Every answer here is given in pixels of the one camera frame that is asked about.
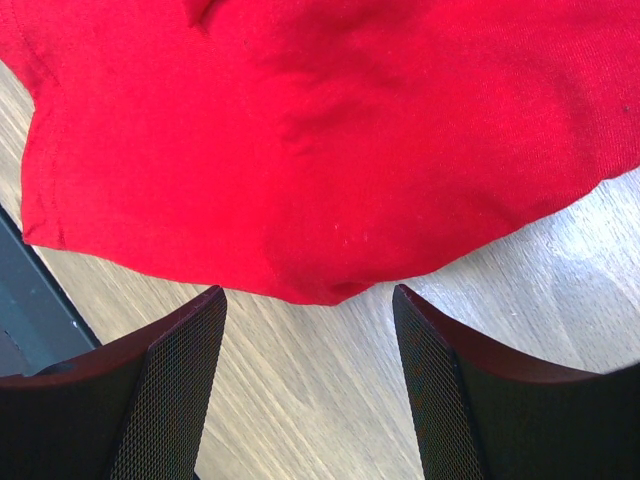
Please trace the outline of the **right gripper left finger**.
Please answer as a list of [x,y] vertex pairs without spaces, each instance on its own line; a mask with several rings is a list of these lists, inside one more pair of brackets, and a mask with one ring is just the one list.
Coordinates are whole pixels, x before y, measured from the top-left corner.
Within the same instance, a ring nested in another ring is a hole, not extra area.
[[226,314],[214,286],[90,352],[2,377],[2,478],[196,478]]

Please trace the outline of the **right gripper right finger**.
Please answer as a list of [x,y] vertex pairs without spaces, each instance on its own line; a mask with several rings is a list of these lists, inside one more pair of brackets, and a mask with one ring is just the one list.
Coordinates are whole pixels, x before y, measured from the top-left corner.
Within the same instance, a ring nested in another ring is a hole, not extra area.
[[639,368],[606,374],[518,351],[409,287],[393,314],[428,479],[635,479]]

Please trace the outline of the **red t shirt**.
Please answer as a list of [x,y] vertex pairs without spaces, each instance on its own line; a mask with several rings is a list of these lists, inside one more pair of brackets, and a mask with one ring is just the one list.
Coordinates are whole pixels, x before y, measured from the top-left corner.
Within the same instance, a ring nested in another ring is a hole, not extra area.
[[336,305],[639,164],[635,1],[5,1],[27,243]]

